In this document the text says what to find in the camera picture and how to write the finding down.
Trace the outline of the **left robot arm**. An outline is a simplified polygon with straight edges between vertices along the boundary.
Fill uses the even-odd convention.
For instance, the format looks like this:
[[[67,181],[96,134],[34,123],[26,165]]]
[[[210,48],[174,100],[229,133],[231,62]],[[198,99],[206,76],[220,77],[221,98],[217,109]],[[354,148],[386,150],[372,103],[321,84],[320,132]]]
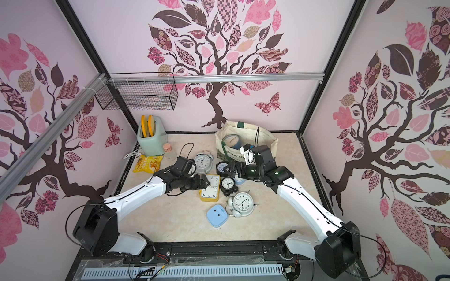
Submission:
[[[149,262],[155,254],[154,243],[142,233],[120,233],[118,223],[150,200],[171,195],[174,189],[183,194],[209,187],[207,177],[196,174],[195,170],[193,159],[179,156],[174,165],[157,171],[124,193],[88,201],[73,230],[74,239],[92,256],[115,252]]]

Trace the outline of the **grey round pastel clock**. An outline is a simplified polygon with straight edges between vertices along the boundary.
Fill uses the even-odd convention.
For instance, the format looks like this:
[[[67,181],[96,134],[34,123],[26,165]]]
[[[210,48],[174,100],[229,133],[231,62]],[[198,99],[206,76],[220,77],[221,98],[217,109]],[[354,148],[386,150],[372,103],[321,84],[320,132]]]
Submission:
[[[233,149],[240,149],[242,147],[242,142],[241,142],[241,138],[239,135],[237,134],[229,134],[226,135],[223,139],[222,142]]]

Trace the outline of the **yellow rectangular alarm clock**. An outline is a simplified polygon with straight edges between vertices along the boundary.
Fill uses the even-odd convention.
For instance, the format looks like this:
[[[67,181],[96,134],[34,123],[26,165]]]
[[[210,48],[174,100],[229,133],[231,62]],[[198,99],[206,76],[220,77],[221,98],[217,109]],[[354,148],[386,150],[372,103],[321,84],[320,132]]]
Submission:
[[[205,174],[209,186],[199,192],[200,200],[204,202],[218,202],[220,192],[220,176],[218,174]]]

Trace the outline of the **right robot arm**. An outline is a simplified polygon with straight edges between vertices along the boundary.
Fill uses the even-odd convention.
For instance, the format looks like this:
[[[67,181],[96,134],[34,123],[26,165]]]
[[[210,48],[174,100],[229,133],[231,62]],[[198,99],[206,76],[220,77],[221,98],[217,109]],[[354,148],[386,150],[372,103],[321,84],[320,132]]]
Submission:
[[[286,200],[309,224],[315,237],[289,234],[284,245],[289,253],[315,261],[336,279],[361,257],[360,231],[343,222],[315,200],[285,166],[279,166],[266,145],[241,148],[243,162],[231,160],[224,172],[230,177],[263,183]]]

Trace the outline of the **canvas tote bag green handles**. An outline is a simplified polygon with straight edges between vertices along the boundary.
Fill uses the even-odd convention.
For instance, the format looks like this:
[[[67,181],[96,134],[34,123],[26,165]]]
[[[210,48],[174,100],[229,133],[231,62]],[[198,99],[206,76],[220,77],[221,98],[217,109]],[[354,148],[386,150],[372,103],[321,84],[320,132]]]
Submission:
[[[236,160],[244,162],[244,157],[240,149],[233,149],[226,146],[222,139],[229,134],[237,134],[241,138],[242,146],[251,144],[253,146],[267,145],[273,158],[277,156],[278,138],[269,130],[258,125],[244,123],[240,121],[227,121],[222,129],[219,129],[214,135],[216,138],[216,152],[220,160]]]

